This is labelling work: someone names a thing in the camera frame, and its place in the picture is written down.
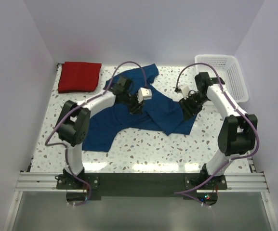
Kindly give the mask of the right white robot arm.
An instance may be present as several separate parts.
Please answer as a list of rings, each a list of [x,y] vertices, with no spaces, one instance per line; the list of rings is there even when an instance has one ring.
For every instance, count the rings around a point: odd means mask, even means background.
[[[258,119],[256,115],[248,114],[239,108],[221,78],[210,77],[207,72],[200,72],[195,76],[195,83],[197,90],[191,90],[187,85],[175,88],[175,92],[182,94],[179,104],[184,120],[197,115],[207,101],[215,105],[223,119],[217,138],[218,150],[213,158],[203,165],[194,181],[196,185],[210,189],[216,184],[216,178],[224,174],[233,160],[240,159],[242,155],[257,147]]]

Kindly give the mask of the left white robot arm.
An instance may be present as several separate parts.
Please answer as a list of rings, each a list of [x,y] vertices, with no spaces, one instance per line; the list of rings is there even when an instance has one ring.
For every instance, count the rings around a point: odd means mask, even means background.
[[[88,134],[90,119],[118,103],[126,105],[130,114],[141,114],[144,100],[151,99],[152,93],[140,87],[135,94],[131,94],[131,84],[131,80],[120,77],[117,83],[107,86],[86,101],[67,101],[64,104],[55,128],[58,138],[70,147],[66,148],[63,173],[55,177],[57,189],[89,190],[82,162],[82,144]]]

